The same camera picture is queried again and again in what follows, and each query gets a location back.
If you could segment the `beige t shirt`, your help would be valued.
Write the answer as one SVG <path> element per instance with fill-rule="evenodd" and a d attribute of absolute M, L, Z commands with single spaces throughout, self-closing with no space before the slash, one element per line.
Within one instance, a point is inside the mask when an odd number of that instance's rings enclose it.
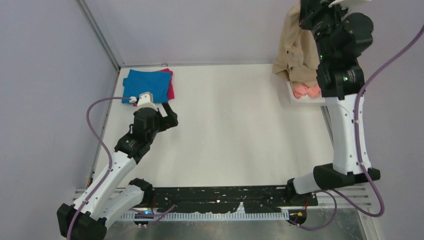
<path fill-rule="evenodd" d="M 318 84 L 319 55 L 312 33 L 299 26 L 300 11 L 298 1 L 284 18 L 272 73 L 293 87 L 304 84 L 312 88 Z"/>

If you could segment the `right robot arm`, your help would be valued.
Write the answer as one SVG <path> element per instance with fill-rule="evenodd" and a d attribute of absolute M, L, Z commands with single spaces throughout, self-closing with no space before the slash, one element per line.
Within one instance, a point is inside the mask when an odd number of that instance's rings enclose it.
<path fill-rule="evenodd" d="M 363 13 L 349 13 L 335 0 L 303 0 L 298 23 L 311 32 L 316 43 L 317 82 L 330 117 L 333 160 L 287 181 L 285 198 L 291 205 L 299 205 L 316 191 L 381 178 L 366 155 L 362 122 L 365 76 L 358 63 L 358 57 L 373 43 L 373 21 Z"/>

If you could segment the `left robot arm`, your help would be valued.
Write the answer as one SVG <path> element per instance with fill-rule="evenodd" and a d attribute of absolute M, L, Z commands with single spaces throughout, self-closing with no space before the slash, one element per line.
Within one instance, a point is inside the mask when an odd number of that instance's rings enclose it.
<path fill-rule="evenodd" d="M 122 180 L 150 150 L 160 132 L 178 125 L 178 116 L 170 105 L 162 104 L 162 116 L 152 102 L 142 103 L 133 113 L 133 123 L 109 155 L 101 175 L 71 205 L 57 210 L 60 234 L 68 240 L 103 240 L 110 226 L 130 208 L 148 207 L 153 202 L 151 184 L 135 178 L 115 197 L 111 197 Z"/>

